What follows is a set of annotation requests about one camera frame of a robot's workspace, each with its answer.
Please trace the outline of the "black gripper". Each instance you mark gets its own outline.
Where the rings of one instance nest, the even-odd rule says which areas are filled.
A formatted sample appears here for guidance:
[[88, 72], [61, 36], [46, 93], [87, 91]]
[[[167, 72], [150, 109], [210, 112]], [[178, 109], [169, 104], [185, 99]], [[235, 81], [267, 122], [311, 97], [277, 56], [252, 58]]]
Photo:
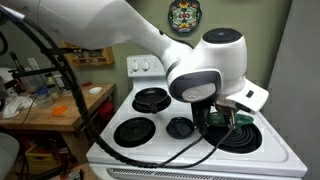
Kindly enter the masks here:
[[193, 121], [199, 133], [201, 135], [206, 135], [208, 133], [208, 121], [210, 119], [210, 110], [212, 106], [224, 116], [230, 129], [234, 130], [236, 128], [235, 114], [237, 109], [215, 104], [211, 100], [205, 100], [191, 104]]

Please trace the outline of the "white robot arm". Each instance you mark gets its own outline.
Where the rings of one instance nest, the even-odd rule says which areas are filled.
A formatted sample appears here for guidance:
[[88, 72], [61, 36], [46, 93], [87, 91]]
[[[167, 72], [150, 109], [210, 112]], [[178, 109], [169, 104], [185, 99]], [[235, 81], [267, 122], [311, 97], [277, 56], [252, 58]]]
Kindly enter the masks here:
[[246, 44], [234, 29], [209, 30], [191, 46], [163, 33], [125, 0], [1, 0], [1, 7], [18, 21], [86, 49], [124, 42], [146, 49], [161, 61], [170, 95], [180, 102], [213, 97], [222, 107], [247, 105]]

